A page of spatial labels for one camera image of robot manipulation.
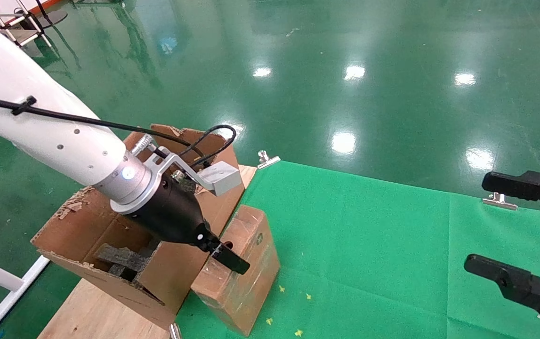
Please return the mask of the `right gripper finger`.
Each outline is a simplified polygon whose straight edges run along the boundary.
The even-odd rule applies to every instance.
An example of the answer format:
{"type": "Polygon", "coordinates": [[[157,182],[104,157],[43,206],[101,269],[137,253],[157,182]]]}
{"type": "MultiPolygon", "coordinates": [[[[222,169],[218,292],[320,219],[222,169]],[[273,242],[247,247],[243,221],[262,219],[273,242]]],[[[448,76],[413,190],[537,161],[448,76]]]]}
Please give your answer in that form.
{"type": "Polygon", "coordinates": [[[527,171],[520,176],[488,172],[482,181],[485,191],[528,201],[540,201],[540,172],[527,171]]]}
{"type": "Polygon", "coordinates": [[[503,298],[535,310],[540,315],[540,277],[527,270],[497,260],[470,254],[464,262],[466,272],[498,285],[503,298]]]}

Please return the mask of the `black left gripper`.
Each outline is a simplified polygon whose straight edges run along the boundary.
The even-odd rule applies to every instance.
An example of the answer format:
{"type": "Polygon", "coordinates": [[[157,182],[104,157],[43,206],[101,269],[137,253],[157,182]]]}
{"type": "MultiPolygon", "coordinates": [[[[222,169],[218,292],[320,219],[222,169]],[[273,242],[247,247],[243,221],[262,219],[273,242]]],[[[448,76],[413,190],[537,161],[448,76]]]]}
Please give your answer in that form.
{"type": "Polygon", "coordinates": [[[221,242],[211,232],[196,197],[184,191],[175,180],[163,180],[152,197],[126,217],[149,230],[162,241],[188,244],[208,252],[212,259],[244,275],[250,264],[233,251],[231,241],[221,242]]]}

